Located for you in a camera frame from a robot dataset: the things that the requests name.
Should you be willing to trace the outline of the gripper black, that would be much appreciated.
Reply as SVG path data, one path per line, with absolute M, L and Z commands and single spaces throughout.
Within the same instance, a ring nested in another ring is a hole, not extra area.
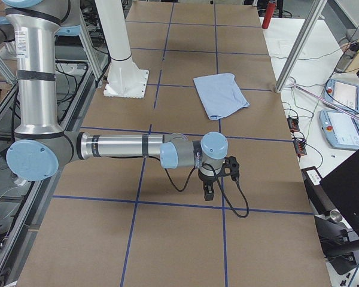
M 215 175 L 212 176 L 205 175 L 200 170 L 198 171 L 198 177 L 203 182 L 204 199 L 208 201 L 213 201 L 214 199 L 213 185 L 218 178 Z

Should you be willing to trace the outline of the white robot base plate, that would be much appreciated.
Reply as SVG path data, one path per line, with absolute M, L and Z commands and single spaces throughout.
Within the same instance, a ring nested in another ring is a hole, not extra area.
M 149 71 L 139 69 L 132 59 L 121 1 L 97 0 L 95 3 L 111 58 L 104 95 L 143 98 Z

